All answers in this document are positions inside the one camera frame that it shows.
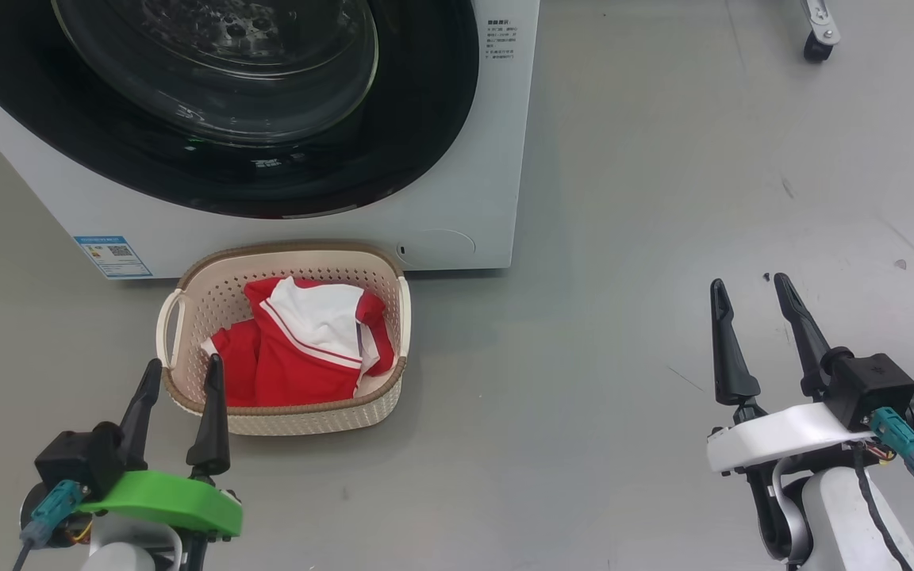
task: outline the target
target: washing machine door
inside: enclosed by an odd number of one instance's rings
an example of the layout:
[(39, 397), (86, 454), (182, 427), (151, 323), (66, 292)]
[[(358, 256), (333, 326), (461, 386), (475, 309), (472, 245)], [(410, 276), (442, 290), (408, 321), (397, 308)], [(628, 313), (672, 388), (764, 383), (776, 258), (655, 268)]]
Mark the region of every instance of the washing machine door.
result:
[(399, 191), (478, 82), (471, 0), (0, 0), (0, 105), (156, 198), (314, 217)]

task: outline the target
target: robotic arm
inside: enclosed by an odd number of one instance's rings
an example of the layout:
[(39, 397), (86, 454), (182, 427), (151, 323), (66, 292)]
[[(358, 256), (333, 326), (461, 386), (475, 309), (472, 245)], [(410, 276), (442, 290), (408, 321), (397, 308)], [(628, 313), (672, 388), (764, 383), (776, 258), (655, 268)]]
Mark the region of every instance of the robotic arm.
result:
[(30, 550), (90, 546), (81, 571), (200, 571), (208, 543), (242, 531), (242, 504), (213, 477), (231, 467), (221, 357), (210, 358), (206, 406), (186, 455), (190, 476), (149, 470), (143, 458), (162, 365), (152, 360), (121, 426), (63, 431), (37, 455), (41, 482), (21, 509), (19, 571)]
[(725, 284), (711, 284), (715, 399), (736, 406), (708, 437), (711, 470), (746, 477), (764, 546), (801, 571), (914, 570), (914, 546), (866, 467), (896, 455), (914, 476), (914, 381), (885, 354), (828, 346), (787, 275), (776, 274), (811, 404), (768, 413), (732, 329)]

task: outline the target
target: qr code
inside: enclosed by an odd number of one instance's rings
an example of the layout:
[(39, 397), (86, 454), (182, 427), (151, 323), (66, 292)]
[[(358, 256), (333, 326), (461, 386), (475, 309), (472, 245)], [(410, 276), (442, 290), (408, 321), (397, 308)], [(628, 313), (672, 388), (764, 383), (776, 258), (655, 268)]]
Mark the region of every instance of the qr code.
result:
[(112, 256), (115, 256), (116, 258), (133, 255), (128, 246), (108, 246), (108, 249), (112, 252)]

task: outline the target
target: green plastic part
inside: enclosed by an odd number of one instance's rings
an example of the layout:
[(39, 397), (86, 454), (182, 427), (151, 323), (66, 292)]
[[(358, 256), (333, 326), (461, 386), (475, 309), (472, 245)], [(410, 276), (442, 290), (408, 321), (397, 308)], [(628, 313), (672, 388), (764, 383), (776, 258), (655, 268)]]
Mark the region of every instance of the green plastic part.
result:
[(77, 511), (101, 510), (221, 538), (242, 535), (242, 504), (203, 481), (163, 471), (127, 471), (104, 500), (84, 502)]

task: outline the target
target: yellow wire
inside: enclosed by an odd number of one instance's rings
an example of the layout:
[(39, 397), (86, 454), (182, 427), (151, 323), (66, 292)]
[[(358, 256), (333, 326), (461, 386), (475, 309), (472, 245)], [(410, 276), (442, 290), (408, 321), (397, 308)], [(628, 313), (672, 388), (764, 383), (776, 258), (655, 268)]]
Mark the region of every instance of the yellow wire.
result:
[(86, 525), (86, 529), (83, 529), (83, 531), (80, 531), (79, 535), (76, 535), (75, 538), (73, 538), (73, 543), (81, 542), (83, 540), (83, 538), (85, 538), (86, 535), (90, 533), (90, 528), (93, 526), (94, 526), (94, 523), (92, 523), (92, 521), (91, 521), (91, 523), (88, 523)]

